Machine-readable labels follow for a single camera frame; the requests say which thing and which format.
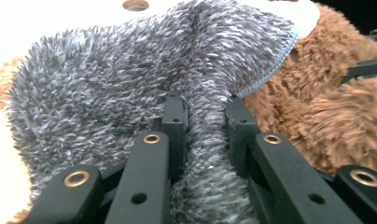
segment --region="brown fuzzy fabric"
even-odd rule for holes
[[[9,62],[3,63],[0,69],[0,109],[4,109],[7,105],[8,92],[11,88],[12,78],[21,64],[22,58],[13,58]]]
[[[377,43],[345,17],[317,5],[320,19],[271,80],[244,98],[263,132],[286,135],[315,168],[377,171],[377,77],[341,86],[347,68],[377,59]]]

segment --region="gray fuzzy fabric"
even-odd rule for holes
[[[188,104],[188,162],[172,189],[174,223],[253,223],[246,181],[228,160],[226,103],[264,84],[291,50],[290,21],[232,1],[193,1],[121,26],[76,29],[35,43],[13,81],[11,129],[33,200],[66,167],[101,171],[127,159],[162,115]]]

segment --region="metal grommet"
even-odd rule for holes
[[[75,180],[74,177],[77,177],[78,175],[82,175],[79,179]],[[87,182],[87,180],[90,178],[90,173],[87,171],[76,171],[73,172],[72,174],[68,175],[63,183],[68,187],[68,188],[74,188],[77,186],[80,186]]]
[[[362,171],[362,170],[353,170],[349,173],[351,177],[359,182],[362,185],[366,185],[369,187],[377,187],[377,176],[372,175],[369,172]]]
[[[273,134],[267,134],[264,136],[264,141],[271,143],[271,144],[280,144],[282,139]]]
[[[129,11],[144,11],[149,8],[149,3],[145,0],[127,0],[122,7]]]
[[[161,137],[157,134],[148,134],[143,138],[143,141],[145,141],[148,144],[155,144],[158,143],[161,140]]]

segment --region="fur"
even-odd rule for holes
[[[377,42],[343,14],[318,7],[315,29],[245,104],[263,132],[286,135],[317,169],[335,175],[358,164],[377,171],[377,78],[341,86],[349,67],[377,59]]]
[[[66,167],[101,171],[129,157],[165,96],[188,103],[188,162],[172,188],[175,223],[253,223],[246,180],[228,159],[226,104],[264,84],[297,39],[291,21],[232,1],[192,1],[121,26],[35,43],[7,111],[37,198]]]

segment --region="white surface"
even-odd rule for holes
[[[0,0],[0,67],[12,57],[26,54],[43,35],[76,27],[121,24],[126,20],[162,13],[181,0],[147,0],[148,10],[131,12],[122,7],[125,0]],[[299,3],[239,0],[294,21],[300,37],[314,29],[319,18],[309,0]],[[12,141],[7,121],[0,112],[0,223],[25,207],[29,183]]]

